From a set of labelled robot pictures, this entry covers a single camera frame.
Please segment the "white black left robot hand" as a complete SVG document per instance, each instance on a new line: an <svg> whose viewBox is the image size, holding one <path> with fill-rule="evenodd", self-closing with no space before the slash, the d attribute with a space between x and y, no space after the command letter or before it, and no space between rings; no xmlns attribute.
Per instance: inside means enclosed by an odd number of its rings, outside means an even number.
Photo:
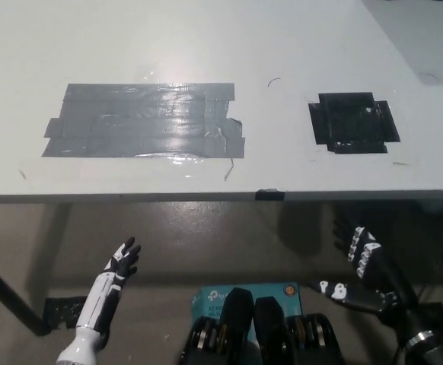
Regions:
<svg viewBox="0 0 443 365"><path fill-rule="evenodd" d="M73 341L60 353L57 364L96 364L107 346L110 327L122 290L137 272L141 246L128 238L96 277L75 326Z"/></svg>

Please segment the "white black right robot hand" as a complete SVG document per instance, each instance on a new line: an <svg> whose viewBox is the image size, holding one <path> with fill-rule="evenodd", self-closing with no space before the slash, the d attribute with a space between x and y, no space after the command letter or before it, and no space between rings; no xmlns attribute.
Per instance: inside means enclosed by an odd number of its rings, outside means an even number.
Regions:
<svg viewBox="0 0 443 365"><path fill-rule="evenodd" d="M426 321L417 313L414 289L384 246L364 226L335 223L335 246L357 275L357 284L313 280L308 286L334 303L377 316L404 346Z"/></svg>

